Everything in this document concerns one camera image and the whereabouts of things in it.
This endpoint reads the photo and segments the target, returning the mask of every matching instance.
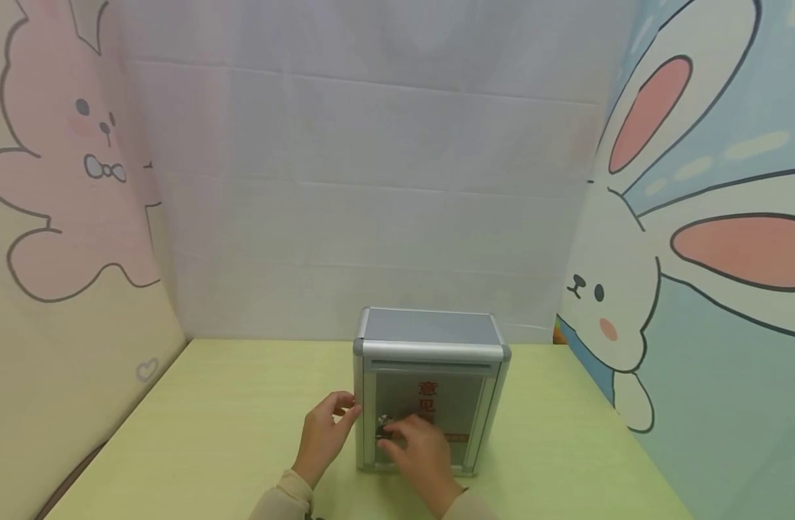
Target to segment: tabletop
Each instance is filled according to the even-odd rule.
[[[502,519],[691,519],[566,346],[512,348],[485,465],[463,485]],[[353,390],[350,343],[195,339],[48,520],[243,520],[337,389]],[[315,517],[431,518],[400,476],[354,456],[352,434]]]

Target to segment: cartoon rabbit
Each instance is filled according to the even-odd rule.
[[[108,267],[134,286],[156,283],[146,208],[160,195],[117,21],[104,4],[92,48],[68,0],[19,6],[0,82],[19,146],[0,149],[0,201],[45,225],[15,239],[10,272],[43,302],[80,294]]]
[[[711,186],[634,213],[623,194],[692,131],[746,59],[757,0],[693,0],[665,23],[609,117],[568,265],[561,318],[614,369],[614,405],[648,432],[637,377],[662,277],[795,335],[795,170]]]

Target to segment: white paper wall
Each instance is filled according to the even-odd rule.
[[[194,336],[550,338],[635,0],[119,0]]]

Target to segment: white rabbit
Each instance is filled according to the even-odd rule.
[[[643,214],[623,198],[724,93],[759,21],[758,0],[689,1],[661,24],[599,143],[560,317],[614,369],[614,405],[634,431],[654,425],[636,371],[661,276],[795,334],[795,171],[714,186]],[[781,248],[775,256],[765,240]]]

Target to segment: sleeve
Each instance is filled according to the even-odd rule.
[[[303,520],[313,511],[313,490],[293,470],[285,470],[276,487],[268,489],[248,520]]]
[[[454,500],[441,520],[499,520],[499,518],[474,491],[467,489]]]

